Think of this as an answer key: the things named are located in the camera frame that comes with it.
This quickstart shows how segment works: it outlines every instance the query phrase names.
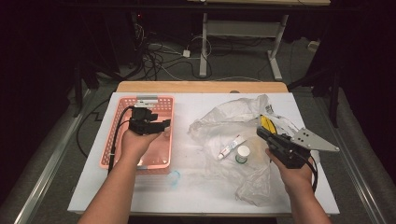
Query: yellow label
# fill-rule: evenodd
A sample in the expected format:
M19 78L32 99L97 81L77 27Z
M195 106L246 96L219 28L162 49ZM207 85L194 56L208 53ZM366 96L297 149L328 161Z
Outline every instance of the yellow label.
M262 115L262 127L270 133L277 133L274 123L264 115Z

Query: dark background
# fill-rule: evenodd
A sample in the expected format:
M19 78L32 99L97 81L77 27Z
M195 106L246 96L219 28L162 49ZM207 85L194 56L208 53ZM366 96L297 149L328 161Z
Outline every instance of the dark background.
M360 3L332 1L342 7ZM307 75L329 63L339 67L341 87L351 109L393 181L396 180L392 167L396 160L392 141L395 9L391 0L371 0L359 14L343 14L332 19L314 13L293 15L284 35L285 41L302 36L311 40L322 37ZM67 93L73 87L77 64L88 60L118 72L120 64L136 57L133 41L129 41L134 35L130 33L131 24L125 20L127 14L85 12L82 15L78 10L59 8L56 1L51 0L2 1L0 5L1 203L68 107ZM151 30L180 43L188 42L191 34L197 35L201 29L199 14L198 17L187 12L143 15ZM82 77L94 88L97 85L92 75L95 69L83 66L82 70ZM324 83L330 87L332 81L328 76L323 75L310 84Z

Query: pink basket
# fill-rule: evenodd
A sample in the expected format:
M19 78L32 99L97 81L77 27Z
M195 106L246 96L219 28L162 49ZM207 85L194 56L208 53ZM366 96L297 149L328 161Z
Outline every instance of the pink basket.
M111 124L111 129L108 134L106 145L102 153L100 160L100 166L104 169L108 169L109 164L109 154L111 151L111 145L113 143L114 134L116 131L117 123L119 121L120 115L124 108L129 105L134 105L138 102L137 97L128 96L119 99L117 104L117 111L113 118ZM171 120L171 125L166 128L158 138L156 138L149 146L148 151L140 159L137 165L137 173L139 175L159 175L159 174L169 174L169 164L171 161L171 146L172 146L172 127L173 127L173 108L174 108L174 98L172 96L158 96L158 103L154 107L150 108L153 114L158 114L158 119L153 122L161 122L165 119ZM129 120L132 116L131 110L128 110L122 121ZM128 129L128 122L120 126L119 132L116 139L116 152L114 164L117 165L117 161L120 158L120 142L122 134Z

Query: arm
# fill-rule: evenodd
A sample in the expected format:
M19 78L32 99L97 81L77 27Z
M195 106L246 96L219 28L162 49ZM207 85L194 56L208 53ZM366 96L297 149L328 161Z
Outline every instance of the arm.
M136 166L158 134L125 131L121 157L78 223L127 223L134 193Z
M307 165L301 169L288 169L267 148L265 152L279 168L290 197L291 214L295 223L331 223L312 190L312 172Z

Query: person's left arm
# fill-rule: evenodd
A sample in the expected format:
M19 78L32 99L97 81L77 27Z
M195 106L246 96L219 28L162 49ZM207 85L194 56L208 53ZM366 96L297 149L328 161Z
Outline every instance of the person's left arm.
M78 223L127 223L134 178L140 158L158 134L138 135L125 131L121 142L121 157L96 193Z

